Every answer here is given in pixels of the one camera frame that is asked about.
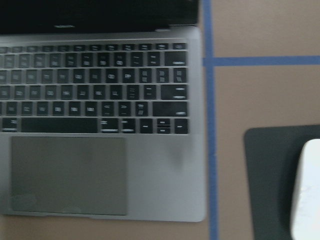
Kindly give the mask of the white wireless mouse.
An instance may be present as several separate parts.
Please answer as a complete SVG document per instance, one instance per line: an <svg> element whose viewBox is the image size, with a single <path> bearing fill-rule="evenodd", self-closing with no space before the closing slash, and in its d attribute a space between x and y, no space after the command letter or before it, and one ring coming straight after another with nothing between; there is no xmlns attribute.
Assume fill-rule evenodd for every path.
<svg viewBox="0 0 320 240"><path fill-rule="evenodd" d="M307 141L300 153L290 216L294 240L320 238L320 140Z"/></svg>

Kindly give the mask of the grey laptop computer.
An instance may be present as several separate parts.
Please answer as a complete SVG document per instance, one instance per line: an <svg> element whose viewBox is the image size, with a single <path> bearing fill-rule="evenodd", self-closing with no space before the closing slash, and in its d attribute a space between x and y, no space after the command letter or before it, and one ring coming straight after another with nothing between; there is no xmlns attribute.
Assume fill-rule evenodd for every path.
<svg viewBox="0 0 320 240"><path fill-rule="evenodd" d="M198 0L0 3L0 213L200 222Z"/></svg>

